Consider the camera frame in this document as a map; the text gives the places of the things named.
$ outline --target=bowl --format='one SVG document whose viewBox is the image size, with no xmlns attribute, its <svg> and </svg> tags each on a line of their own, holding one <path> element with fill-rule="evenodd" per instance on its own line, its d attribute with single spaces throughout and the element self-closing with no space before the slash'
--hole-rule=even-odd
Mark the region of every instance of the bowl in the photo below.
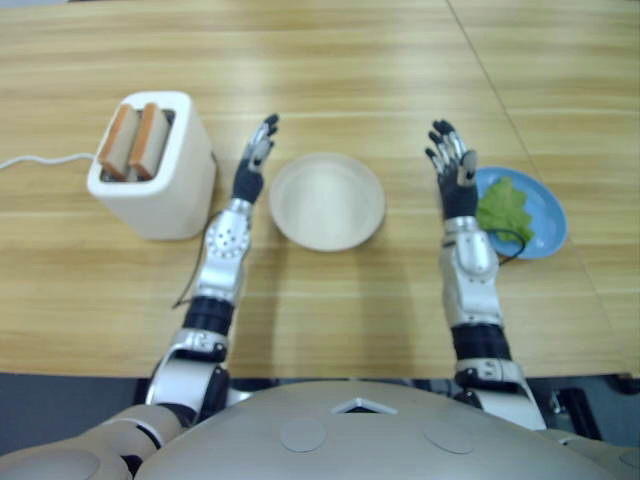
<svg viewBox="0 0 640 480">
<path fill-rule="evenodd" d="M 362 162 L 340 153 L 311 153 L 280 170 L 269 208 L 290 240 L 336 252 L 373 235 L 384 218 L 385 199 L 380 181 Z"/>
</svg>

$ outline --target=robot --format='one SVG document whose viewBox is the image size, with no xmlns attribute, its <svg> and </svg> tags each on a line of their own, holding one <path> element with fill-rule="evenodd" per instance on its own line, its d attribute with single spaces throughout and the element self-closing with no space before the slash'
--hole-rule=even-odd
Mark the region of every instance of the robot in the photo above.
<svg viewBox="0 0 640 480">
<path fill-rule="evenodd" d="M 637 479 L 638 449 L 546 428 L 509 350 L 499 264 L 478 227 L 477 155 L 446 121 L 429 137 L 442 200 L 443 302 L 455 400 L 370 381 L 234 390 L 223 366 L 277 115 L 249 140 L 232 198 L 206 229 L 182 328 L 146 402 L 86 433 L 0 459 L 0 480 Z"/>
</svg>

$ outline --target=plate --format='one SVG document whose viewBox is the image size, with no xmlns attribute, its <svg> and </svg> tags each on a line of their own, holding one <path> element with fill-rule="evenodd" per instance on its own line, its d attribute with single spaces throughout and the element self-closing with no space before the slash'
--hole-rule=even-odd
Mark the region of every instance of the plate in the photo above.
<svg viewBox="0 0 640 480">
<path fill-rule="evenodd" d="M 527 194 L 524 209 L 532 217 L 529 228 L 533 230 L 534 236 L 518 258 L 543 258 L 557 252 L 567 240 L 569 230 L 567 216 L 560 201 L 535 178 L 506 167 L 478 169 L 476 182 L 480 198 L 501 177 L 510 177 L 513 187 Z M 518 242 L 503 242 L 495 233 L 489 234 L 489 241 L 495 251 L 502 255 L 514 255 L 520 248 Z"/>
<path fill-rule="evenodd" d="M 340 153 L 310 153 L 280 170 L 269 208 L 284 236 L 311 250 L 355 247 L 384 218 L 382 185 L 362 162 Z"/>
</svg>

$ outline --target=gray floor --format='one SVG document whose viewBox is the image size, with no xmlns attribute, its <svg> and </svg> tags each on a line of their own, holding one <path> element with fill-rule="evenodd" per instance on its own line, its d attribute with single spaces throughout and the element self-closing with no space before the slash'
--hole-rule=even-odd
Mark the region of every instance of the gray floor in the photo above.
<svg viewBox="0 0 640 480">
<path fill-rule="evenodd" d="M 459 391 L 451 380 L 389 381 L 447 396 Z M 547 407 L 549 393 L 578 387 L 587 395 L 604 440 L 640 446 L 640 394 L 616 392 L 602 376 L 531 379 L 530 384 L 549 426 L 572 428 L 566 415 L 554 415 Z M 135 379 L 0 374 L 0 455 L 77 435 L 140 400 L 140 386 L 144 383 Z"/>
</svg>

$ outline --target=blue plate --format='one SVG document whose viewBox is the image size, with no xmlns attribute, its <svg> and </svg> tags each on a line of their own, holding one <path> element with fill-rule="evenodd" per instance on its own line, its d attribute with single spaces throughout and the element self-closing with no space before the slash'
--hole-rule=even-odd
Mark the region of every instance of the blue plate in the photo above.
<svg viewBox="0 0 640 480">
<path fill-rule="evenodd" d="M 482 198 L 500 177 L 510 177 L 513 187 L 527 194 L 525 211 L 531 215 L 529 225 L 534 236 L 518 258 L 542 258 L 557 252 L 567 240 L 568 222 L 562 204 L 543 184 L 517 170 L 504 167 L 483 167 L 477 172 L 478 195 Z M 496 252 L 514 255 L 520 248 L 518 242 L 503 242 L 495 233 L 489 241 Z"/>
</svg>

